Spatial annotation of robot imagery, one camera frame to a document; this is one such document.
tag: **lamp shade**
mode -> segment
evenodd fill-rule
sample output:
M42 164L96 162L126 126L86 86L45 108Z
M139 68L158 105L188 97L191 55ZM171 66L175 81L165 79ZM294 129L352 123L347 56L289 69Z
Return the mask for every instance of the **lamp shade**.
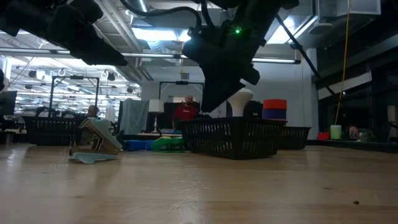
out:
M164 102L162 100L149 100L150 113L164 113Z

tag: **yellow cable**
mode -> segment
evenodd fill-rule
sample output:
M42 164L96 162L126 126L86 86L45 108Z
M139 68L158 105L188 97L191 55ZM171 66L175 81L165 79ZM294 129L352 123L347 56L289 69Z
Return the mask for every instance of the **yellow cable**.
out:
M345 43L345 49L344 49L343 79L341 81L341 91L340 91L340 97L339 97L338 105L337 105L335 125L337 124L338 113L340 111L340 106L341 106L341 98L343 97L344 80L346 78L347 49L348 49L348 36L349 36L349 15L350 15L350 13L351 13L351 0L348 0L348 14L347 14L347 24L346 24L346 43Z

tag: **black plastic basket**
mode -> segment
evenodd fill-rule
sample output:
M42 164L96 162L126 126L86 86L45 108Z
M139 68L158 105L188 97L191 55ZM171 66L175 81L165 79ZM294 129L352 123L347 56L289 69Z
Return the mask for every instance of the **black plastic basket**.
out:
M284 127L280 138L280 149L305 148L310 129L306 127Z
M69 146L79 141L79 125L84 119L23 117L28 142L38 146Z
M285 121L216 118L181 122L185 149L229 159L277 154Z

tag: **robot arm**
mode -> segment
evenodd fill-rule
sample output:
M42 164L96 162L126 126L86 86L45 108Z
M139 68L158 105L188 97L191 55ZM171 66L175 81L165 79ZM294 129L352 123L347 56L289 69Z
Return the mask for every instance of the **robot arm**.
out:
M20 29L62 46L88 65L127 65L124 57L96 35L93 23L103 15L93 0L1 0L0 30Z
M240 80L257 85L260 74L251 60L264 46L264 36L279 9L298 6L299 0L211 0L227 9L238 6L232 21L221 27L190 29L191 40L183 54L196 61L205 74L202 111L211 112L230 96L245 87Z

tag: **light blue cloth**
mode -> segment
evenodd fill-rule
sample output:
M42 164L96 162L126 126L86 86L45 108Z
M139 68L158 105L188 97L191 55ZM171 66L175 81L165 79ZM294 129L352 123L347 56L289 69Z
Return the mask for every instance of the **light blue cloth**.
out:
M123 101L123 115L120 130L124 134L138 134L147 129L149 101L126 99Z

